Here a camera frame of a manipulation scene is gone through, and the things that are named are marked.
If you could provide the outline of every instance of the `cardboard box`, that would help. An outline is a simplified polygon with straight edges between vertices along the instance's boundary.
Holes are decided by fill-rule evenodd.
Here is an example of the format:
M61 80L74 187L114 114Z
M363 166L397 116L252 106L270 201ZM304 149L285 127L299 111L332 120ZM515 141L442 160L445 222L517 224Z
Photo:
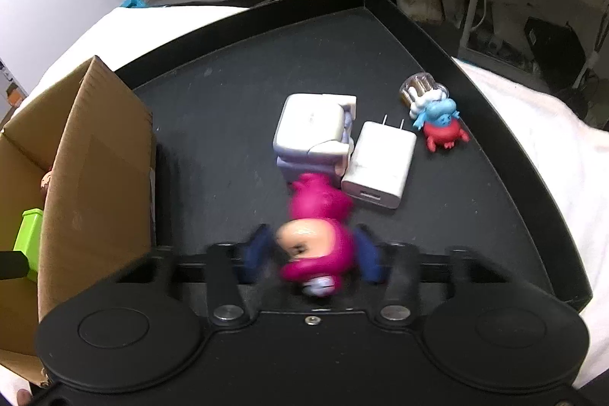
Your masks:
M151 115L97 57L21 109L0 134L0 250L43 208L38 287L0 280L0 364L44 381L38 319L150 249ZM46 205L43 175L53 168Z

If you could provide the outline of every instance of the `usb port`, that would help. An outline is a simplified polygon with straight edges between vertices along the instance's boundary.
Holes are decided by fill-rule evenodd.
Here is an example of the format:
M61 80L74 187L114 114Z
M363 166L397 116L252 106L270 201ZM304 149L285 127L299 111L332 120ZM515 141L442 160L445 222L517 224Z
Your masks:
M368 199L368 200L372 200L372 201L381 201L380 196L378 196L376 194L368 193L367 191L360 191L359 196L361 196L365 199Z

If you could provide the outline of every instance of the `blue and red toy figure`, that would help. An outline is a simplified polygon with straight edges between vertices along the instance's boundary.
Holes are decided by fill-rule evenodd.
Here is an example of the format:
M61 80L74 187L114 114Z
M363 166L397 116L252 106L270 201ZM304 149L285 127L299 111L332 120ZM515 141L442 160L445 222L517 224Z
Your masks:
M427 138L427 148L435 152L438 146L452 148L457 140L470 141L461 127L457 104L452 98L428 102L413 124Z

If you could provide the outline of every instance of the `pink toy figure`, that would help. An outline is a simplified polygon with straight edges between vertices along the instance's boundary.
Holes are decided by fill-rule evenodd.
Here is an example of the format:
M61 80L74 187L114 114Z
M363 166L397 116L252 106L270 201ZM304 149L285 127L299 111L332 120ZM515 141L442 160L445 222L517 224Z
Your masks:
M277 243L290 255L281 277L303 284L307 295L329 296L340 289L341 274L354 263L354 240L341 223L352 201L323 174L302 174L292 185L295 220L277 231Z

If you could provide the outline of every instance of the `red toy body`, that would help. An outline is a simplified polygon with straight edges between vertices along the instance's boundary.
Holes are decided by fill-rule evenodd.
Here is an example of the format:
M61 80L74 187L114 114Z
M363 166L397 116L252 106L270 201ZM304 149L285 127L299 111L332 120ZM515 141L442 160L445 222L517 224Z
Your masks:
M464 142L470 141L470 136L461 128L459 120L452 118L448 126L435 126L426 121L422 126L422 132L427 138L427 149L435 152L436 145L444 148L452 148L458 139Z

